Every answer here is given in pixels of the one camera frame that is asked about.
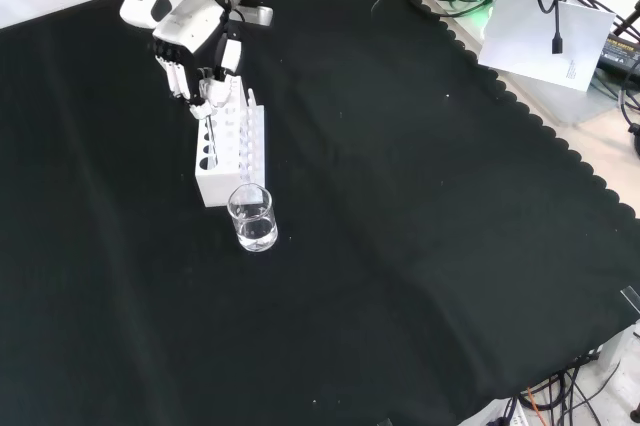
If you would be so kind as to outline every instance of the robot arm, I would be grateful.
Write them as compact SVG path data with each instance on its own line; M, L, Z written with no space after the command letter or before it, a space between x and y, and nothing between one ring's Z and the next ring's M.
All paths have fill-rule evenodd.
M167 72L169 88L175 97L188 103L198 119L206 116L209 108L200 95L203 78L198 73L196 53L204 44L220 42L230 13L239 3L240 0L125 0L120 9L127 23L154 30L154 54Z
M250 136L248 131L260 127L255 122L251 126L248 118L252 114L261 117L262 107L247 101L242 80L235 76L241 43L226 37L236 10L241 11L239 19L262 25L269 25L273 15L269 8L240 7L240 0L125 0L120 9L127 23L153 30L153 52L165 70L173 97L189 107L200 129L206 131L200 136L206 138L207 148L198 149L198 154L206 149L206 165L198 161L196 178L207 206L226 204L243 182L264 182L264 174L258 173L264 171L264 157L254 154L261 150L261 143L245 138ZM225 110L228 120L223 125L216 126L212 119L216 109ZM220 151L217 140L223 144Z

